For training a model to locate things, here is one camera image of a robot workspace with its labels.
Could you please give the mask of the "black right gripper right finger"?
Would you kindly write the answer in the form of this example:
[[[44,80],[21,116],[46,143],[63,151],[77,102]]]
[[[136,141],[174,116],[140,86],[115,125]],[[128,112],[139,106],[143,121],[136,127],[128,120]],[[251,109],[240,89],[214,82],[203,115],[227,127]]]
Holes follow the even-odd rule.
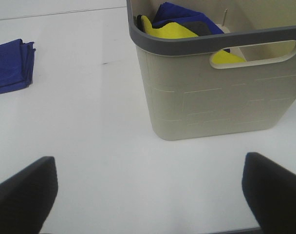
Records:
[[[241,187],[265,234],[296,234],[296,174],[269,158],[249,152]]]

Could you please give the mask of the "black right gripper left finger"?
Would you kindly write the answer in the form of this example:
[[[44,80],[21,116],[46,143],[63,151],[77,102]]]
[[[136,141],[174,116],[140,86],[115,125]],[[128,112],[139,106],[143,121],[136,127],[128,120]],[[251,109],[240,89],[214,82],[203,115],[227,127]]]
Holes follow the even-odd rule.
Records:
[[[0,184],[0,234],[38,234],[57,196],[55,158],[44,156]]]

